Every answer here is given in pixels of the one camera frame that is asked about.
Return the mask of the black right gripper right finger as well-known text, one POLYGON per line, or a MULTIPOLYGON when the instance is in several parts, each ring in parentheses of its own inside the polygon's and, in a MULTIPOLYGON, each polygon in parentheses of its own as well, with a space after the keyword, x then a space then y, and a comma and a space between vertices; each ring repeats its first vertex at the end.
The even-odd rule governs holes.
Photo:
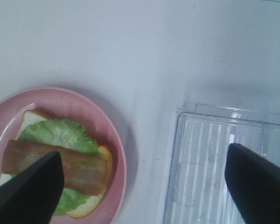
POLYGON ((280 224, 280 167, 238 143, 228 147, 224 178, 246 224, 280 224))

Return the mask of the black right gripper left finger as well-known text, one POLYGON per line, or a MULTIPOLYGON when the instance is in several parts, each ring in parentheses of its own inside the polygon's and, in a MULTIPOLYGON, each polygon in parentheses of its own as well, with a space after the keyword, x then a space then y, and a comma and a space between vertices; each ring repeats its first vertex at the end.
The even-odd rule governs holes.
POLYGON ((64 186, 62 160, 50 152, 0 186, 0 224, 48 224, 64 186))

